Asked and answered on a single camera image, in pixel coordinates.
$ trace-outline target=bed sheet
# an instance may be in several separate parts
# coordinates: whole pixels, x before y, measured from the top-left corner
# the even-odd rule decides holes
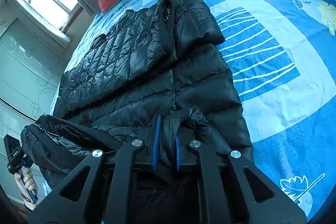
[[[98,12],[66,70],[126,9],[156,1],[119,0]],[[233,72],[255,164],[310,219],[336,181],[336,0],[204,2],[226,38],[217,48]]]

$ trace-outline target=triangular cutout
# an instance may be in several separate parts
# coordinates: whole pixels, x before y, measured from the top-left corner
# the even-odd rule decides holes
[[[274,193],[248,168],[244,168],[254,199],[260,203],[274,197]]]
[[[84,168],[77,174],[72,182],[69,183],[61,192],[61,196],[71,201],[77,202],[81,196],[85,181],[90,172],[90,167]]]

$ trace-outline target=silver screw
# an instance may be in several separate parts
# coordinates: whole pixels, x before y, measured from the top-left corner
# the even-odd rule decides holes
[[[200,147],[201,146],[201,142],[197,141],[197,140],[194,140],[194,141],[191,141],[190,145],[192,147]]]
[[[103,151],[101,151],[101,150],[99,150],[99,149],[94,150],[94,151],[92,152],[92,156],[94,156],[95,158],[99,158],[99,157],[101,157],[101,155],[103,155]]]
[[[142,140],[134,140],[133,142],[132,142],[132,145],[133,146],[141,146],[142,145]]]
[[[239,151],[237,150],[231,151],[231,157],[237,159],[237,158],[240,158],[240,156],[241,156],[241,153]]]

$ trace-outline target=red bracelet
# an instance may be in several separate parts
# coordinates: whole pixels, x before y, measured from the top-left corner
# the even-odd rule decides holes
[[[21,196],[23,197],[23,199],[24,199],[25,201],[31,203],[31,202],[30,202],[30,199],[27,198],[22,192],[21,192]]]

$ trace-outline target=quilted fabric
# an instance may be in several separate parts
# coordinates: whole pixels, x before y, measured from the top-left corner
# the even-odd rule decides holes
[[[230,148],[253,160],[231,70],[215,47],[223,41],[202,0],[128,10],[63,75],[54,116],[109,134],[197,105]]]

